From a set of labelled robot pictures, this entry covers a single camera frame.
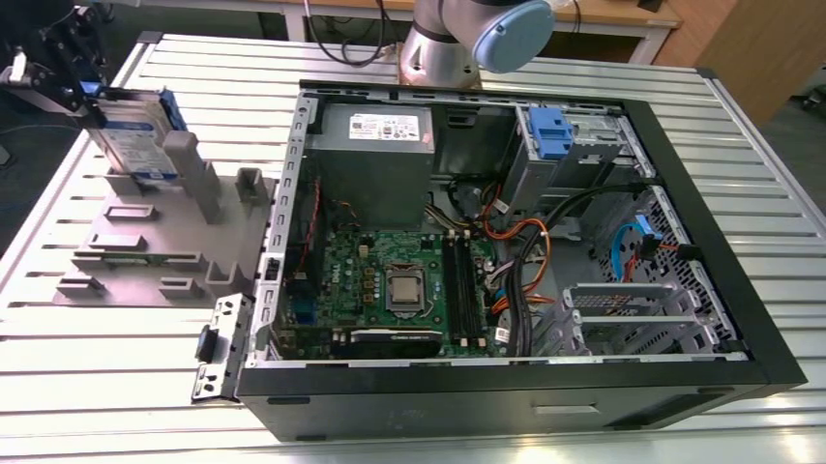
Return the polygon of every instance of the wire bundle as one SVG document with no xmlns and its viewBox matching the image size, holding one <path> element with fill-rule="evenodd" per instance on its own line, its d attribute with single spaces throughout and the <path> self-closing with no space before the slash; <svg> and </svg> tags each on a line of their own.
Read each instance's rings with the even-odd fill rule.
<svg viewBox="0 0 826 464">
<path fill-rule="evenodd" d="M 380 13 L 379 21 L 377 21 L 377 44 L 375 45 L 373 54 L 367 59 L 360 60 L 360 61 L 353 61 L 353 60 L 349 60 L 347 58 L 347 46 L 352 42 L 351 40 L 345 40 L 344 43 L 341 44 L 341 47 L 340 47 L 340 55 L 341 56 L 340 57 L 335 56 L 327 50 L 327 47 L 321 43 L 321 41 L 319 39 L 319 34 L 317 34 L 316 30 L 315 30 L 315 23 L 312 22 L 312 13 L 309 12 L 309 0 L 304 0 L 304 13 L 307 15 L 307 25 L 309 26 L 309 35 L 312 36 L 312 40 L 319 45 L 319 48 L 321 49 L 321 51 L 324 52 L 324 54 L 327 55 L 327 57 L 331 60 L 333 60 L 335 62 L 340 63 L 341 65 L 351 66 L 352 68 L 363 68 L 364 66 L 368 66 L 381 56 L 381 49 L 384 47 L 384 32 L 385 32 L 384 31 L 384 23 L 389 23 L 389 25 L 391 25 L 391 27 L 393 29 L 393 34 L 396 36 L 396 41 L 400 40 L 399 32 L 396 31 L 396 26 L 395 26 L 392 20 L 389 19 L 389 16 L 387 15 L 387 11 L 384 10 L 384 1 L 383 0 L 375 0 L 375 4 L 377 5 L 377 10 L 379 10 L 379 13 Z M 375 22 L 371 22 L 371 25 L 368 26 L 368 29 L 364 31 L 361 37 L 367 36 L 369 31 L 373 29 L 373 25 L 375 25 Z"/>
</svg>

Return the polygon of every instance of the black cable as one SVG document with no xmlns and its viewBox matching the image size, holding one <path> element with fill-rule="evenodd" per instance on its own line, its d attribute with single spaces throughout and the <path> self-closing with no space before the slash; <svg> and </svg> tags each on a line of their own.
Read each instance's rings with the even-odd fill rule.
<svg viewBox="0 0 826 464">
<path fill-rule="evenodd" d="M 574 34 L 579 34 L 579 30 L 582 28 L 582 10 L 579 9 L 579 1 L 572 0 L 572 5 L 576 9 L 576 16 L 572 21 L 572 32 Z"/>
<path fill-rule="evenodd" d="M 512 274 L 510 272 L 506 272 L 504 273 L 504 293 L 507 295 L 508 302 L 514 301 L 511 300 L 512 279 L 514 279 Z M 520 356 L 520 353 L 523 351 L 522 313 L 514 304 L 510 305 L 508 311 L 511 315 L 511 332 L 510 332 L 510 336 L 507 339 L 507 349 L 506 349 L 504 354 L 508 358 L 514 358 L 516 356 Z"/>
<path fill-rule="evenodd" d="M 347 65 L 353 68 L 363 68 L 364 66 L 368 66 L 377 59 L 380 52 L 381 52 L 383 45 L 384 45 L 384 20 L 383 19 L 387 16 L 387 12 L 384 11 L 384 1 L 375 0 L 375 3 L 377 4 L 377 9 L 379 9 L 380 18 L 381 18 L 381 20 L 377 22 L 377 44 L 375 45 L 375 52 L 371 55 L 371 57 L 367 58 L 365 60 L 351 61 L 347 59 L 345 53 L 341 54 L 341 57 L 339 58 L 337 56 L 332 55 L 331 52 L 324 47 L 324 44 L 319 40 L 319 35 L 315 30 L 315 24 L 312 22 L 312 14 L 309 13 L 309 0 L 304 0 L 304 9 L 307 13 L 307 24 L 309 26 L 309 35 L 312 36 L 312 40 L 319 45 L 319 48 L 321 49 L 321 51 L 324 52 L 324 54 L 331 60 L 340 63 L 341 65 Z"/>
<path fill-rule="evenodd" d="M 396 22 L 389 19 L 389 14 L 387 14 L 387 11 L 384 10 L 384 4 L 381 3 L 380 7 L 379 7 L 379 12 L 381 14 L 381 18 L 383 20 L 385 20 L 389 23 L 389 28 L 392 29 L 392 35 L 396 38 L 396 43 L 402 42 L 402 36 L 399 35 L 399 29 L 396 29 Z"/>
<path fill-rule="evenodd" d="M 579 206 L 584 201 L 590 200 L 592 196 L 608 193 L 608 192 L 639 192 L 648 188 L 647 184 L 623 184 L 614 186 L 600 186 L 595 188 L 590 188 L 576 195 L 570 196 L 563 200 L 563 202 L 556 206 L 554 211 L 546 216 L 543 222 L 546 225 L 546 229 L 550 231 L 556 222 L 572 211 L 576 206 Z M 526 259 L 528 258 L 528 254 L 531 253 L 532 247 L 538 243 L 540 237 L 540 230 L 536 230 L 530 235 L 526 242 L 522 244 L 519 249 L 519 253 L 514 258 L 514 265 L 511 269 L 507 271 L 506 275 L 506 287 L 504 287 L 504 295 L 507 298 L 508 307 L 511 309 L 511 317 L 518 318 L 514 320 L 511 324 L 511 336 L 518 337 L 518 341 L 514 343 L 512 349 L 515 350 L 519 357 L 528 357 L 531 355 L 531 309 L 528 305 L 528 299 L 526 297 L 522 280 L 523 280 L 523 264 Z M 512 333 L 512 328 L 519 326 L 519 330 L 516 333 Z"/>
<path fill-rule="evenodd" d="M 360 41 L 371 33 L 373 26 L 375 26 L 375 19 L 371 21 L 371 25 L 367 26 L 367 29 L 364 30 L 361 35 L 359 35 L 359 37 L 347 38 L 340 43 L 340 56 L 344 58 L 344 60 L 349 61 L 349 58 L 347 58 L 347 47 L 352 45 L 353 43 L 356 43 L 357 41 Z"/>
</svg>

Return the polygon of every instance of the sticker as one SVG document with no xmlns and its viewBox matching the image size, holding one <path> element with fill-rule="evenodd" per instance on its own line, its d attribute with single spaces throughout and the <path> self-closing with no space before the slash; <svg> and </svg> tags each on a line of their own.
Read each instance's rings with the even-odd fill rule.
<svg viewBox="0 0 826 464">
<path fill-rule="evenodd" d="M 349 116 L 349 138 L 418 142 L 418 117 L 389 114 L 353 114 Z"/>
<path fill-rule="evenodd" d="M 496 327 L 492 339 L 498 342 L 507 343 L 507 341 L 511 339 L 511 331 L 502 327 Z"/>
<path fill-rule="evenodd" d="M 160 147 L 157 130 L 149 123 L 109 121 L 103 129 L 127 172 L 143 179 L 169 180 L 177 171 Z"/>
<path fill-rule="evenodd" d="M 492 202 L 492 206 L 499 210 L 500 213 L 507 214 L 507 210 L 510 209 L 510 205 L 504 203 L 498 198 Z"/>
</svg>

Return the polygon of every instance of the metal bracket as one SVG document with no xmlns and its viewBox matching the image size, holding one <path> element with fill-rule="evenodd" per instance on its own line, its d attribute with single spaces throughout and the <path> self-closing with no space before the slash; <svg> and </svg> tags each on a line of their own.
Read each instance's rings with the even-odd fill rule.
<svg viewBox="0 0 826 464">
<path fill-rule="evenodd" d="M 201 362 L 192 388 L 192 404 L 205 401 L 237 403 L 237 383 L 244 357 L 244 342 L 253 303 L 244 294 L 219 298 L 212 321 L 204 326 L 195 357 Z"/>
</svg>

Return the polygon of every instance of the aluminum table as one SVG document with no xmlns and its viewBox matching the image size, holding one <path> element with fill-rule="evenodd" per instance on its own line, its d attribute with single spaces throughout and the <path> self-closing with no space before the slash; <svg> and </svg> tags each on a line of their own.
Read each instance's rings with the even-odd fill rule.
<svg viewBox="0 0 826 464">
<path fill-rule="evenodd" d="M 353 48 L 353 58 L 368 56 Z M 395 82 L 315 44 L 167 35 L 139 43 L 116 85 L 168 86 L 201 156 L 277 178 L 297 80 Z M 279 445 L 239 406 L 189 405 L 212 309 L 51 304 L 88 233 L 108 163 L 84 133 L 0 261 L 0 456 L 88 462 L 823 462 L 826 221 L 730 95 L 694 70 L 540 59 L 484 74 L 495 90 L 650 102 L 806 372 L 809 383 L 664 430 Z"/>
</svg>

